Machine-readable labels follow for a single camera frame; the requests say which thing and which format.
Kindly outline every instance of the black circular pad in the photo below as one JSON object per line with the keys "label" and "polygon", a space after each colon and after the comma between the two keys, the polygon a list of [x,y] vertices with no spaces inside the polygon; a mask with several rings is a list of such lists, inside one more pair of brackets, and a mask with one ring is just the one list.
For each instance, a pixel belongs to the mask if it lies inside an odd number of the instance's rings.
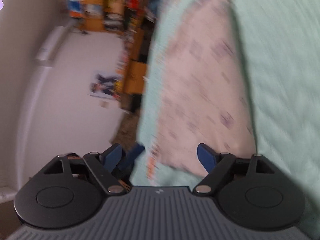
{"label": "black circular pad", "polygon": [[66,187],[49,187],[41,190],[36,199],[44,207],[58,208],[68,205],[73,196],[73,192]]}
{"label": "black circular pad", "polygon": [[63,174],[34,176],[16,195],[14,207],[27,224],[47,229],[79,224],[95,214],[102,201],[89,182]]}
{"label": "black circular pad", "polygon": [[271,187],[255,187],[245,193],[247,201],[260,208],[271,208],[282,202],[282,194]]}
{"label": "black circular pad", "polygon": [[232,221],[255,230],[288,228],[304,211],[303,193],[275,174],[255,174],[227,184],[219,192],[218,203]]}

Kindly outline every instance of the white wall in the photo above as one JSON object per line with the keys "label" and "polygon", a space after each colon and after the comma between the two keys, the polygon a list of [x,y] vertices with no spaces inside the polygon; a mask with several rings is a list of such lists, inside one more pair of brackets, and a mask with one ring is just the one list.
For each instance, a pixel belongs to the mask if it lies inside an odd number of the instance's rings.
{"label": "white wall", "polygon": [[103,152],[123,111],[88,95],[94,70],[114,73],[122,51],[115,34],[69,33],[42,87],[29,130],[23,183],[59,154]]}
{"label": "white wall", "polygon": [[[3,0],[0,10],[0,170],[14,169],[21,101],[41,43],[59,17],[57,0]],[[16,187],[15,176],[8,182]]]}

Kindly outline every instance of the pink patterned fabric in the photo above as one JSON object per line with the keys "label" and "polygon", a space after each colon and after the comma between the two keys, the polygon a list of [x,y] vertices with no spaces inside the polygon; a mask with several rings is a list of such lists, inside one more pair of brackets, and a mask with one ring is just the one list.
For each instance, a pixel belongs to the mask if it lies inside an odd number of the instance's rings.
{"label": "pink patterned fabric", "polygon": [[229,10],[229,0],[194,1],[167,48],[154,155],[201,176],[199,143],[243,158],[256,153]]}

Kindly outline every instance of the metal pin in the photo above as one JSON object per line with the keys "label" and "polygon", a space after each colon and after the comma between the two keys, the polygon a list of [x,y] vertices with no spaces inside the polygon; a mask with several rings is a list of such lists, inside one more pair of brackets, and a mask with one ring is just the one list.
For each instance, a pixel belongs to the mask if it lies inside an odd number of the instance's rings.
{"label": "metal pin", "polygon": [[110,186],[108,188],[108,192],[111,193],[111,194],[119,194],[123,191],[123,187],[119,186],[119,185],[113,185],[113,186]]}
{"label": "metal pin", "polygon": [[205,194],[205,193],[209,193],[210,191],[211,191],[211,188],[207,185],[200,185],[196,187],[196,192],[198,193]]}

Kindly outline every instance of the mint green blanket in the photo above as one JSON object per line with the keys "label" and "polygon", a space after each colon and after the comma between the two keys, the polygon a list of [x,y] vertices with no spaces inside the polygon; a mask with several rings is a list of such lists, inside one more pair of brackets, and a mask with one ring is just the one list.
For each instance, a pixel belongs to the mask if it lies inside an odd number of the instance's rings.
{"label": "mint green blanket", "polygon": [[[158,99],[168,38],[192,0],[166,0],[149,60],[139,140],[149,147],[156,131]],[[246,64],[258,152],[276,163],[304,190],[300,228],[320,237],[320,0],[234,0]],[[132,176],[148,185],[146,155]],[[164,186],[201,178],[159,166]]]}

